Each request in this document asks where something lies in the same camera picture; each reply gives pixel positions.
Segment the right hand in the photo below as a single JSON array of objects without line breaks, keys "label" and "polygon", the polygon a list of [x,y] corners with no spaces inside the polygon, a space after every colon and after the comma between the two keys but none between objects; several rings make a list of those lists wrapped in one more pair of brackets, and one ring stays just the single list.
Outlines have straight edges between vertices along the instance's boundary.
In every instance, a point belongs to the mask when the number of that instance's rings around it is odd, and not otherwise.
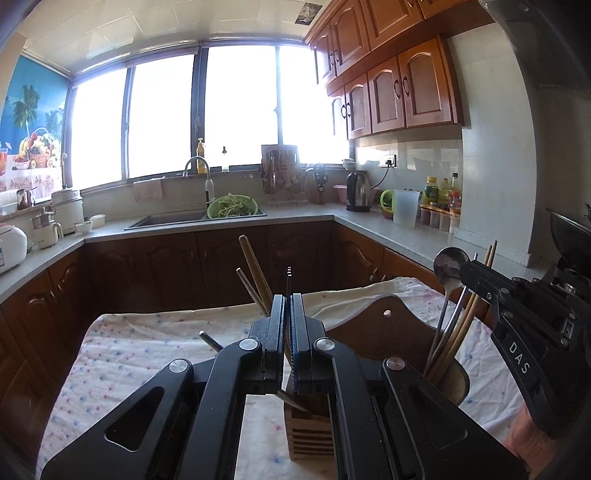
[{"label": "right hand", "polygon": [[527,406],[523,405],[503,445],[525,463],[529,478],[535,479],[556,456],[559,442],[534,424]]}]

